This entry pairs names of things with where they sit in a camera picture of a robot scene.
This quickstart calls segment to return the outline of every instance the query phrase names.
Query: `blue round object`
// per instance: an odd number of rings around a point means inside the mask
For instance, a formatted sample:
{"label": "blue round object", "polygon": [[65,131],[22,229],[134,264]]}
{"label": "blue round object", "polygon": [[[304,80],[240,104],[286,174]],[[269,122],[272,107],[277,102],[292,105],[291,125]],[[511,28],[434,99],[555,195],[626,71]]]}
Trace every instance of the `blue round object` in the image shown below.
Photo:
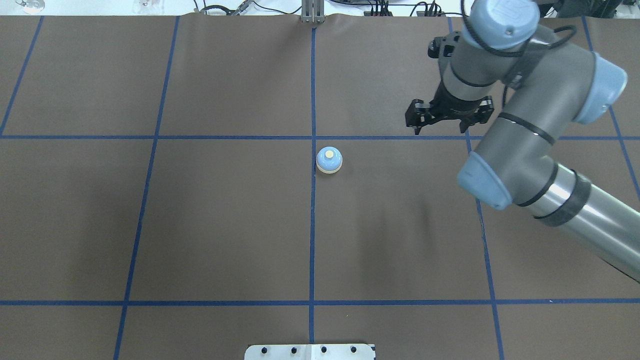
{"label": "blue round object", "polygon": [[323,147],[316,156],[316,165],[325,174],[333,174],[342,166],[342,154],[333,146]]}
{"label": "blue round object", "polygon": [[[530,38],[538,28],[539,18],[538,5],[531,0],[478,0],[468,19],[487,45],[504,50]],[[481,48],[466,26],[462,36],[469,44]]]}

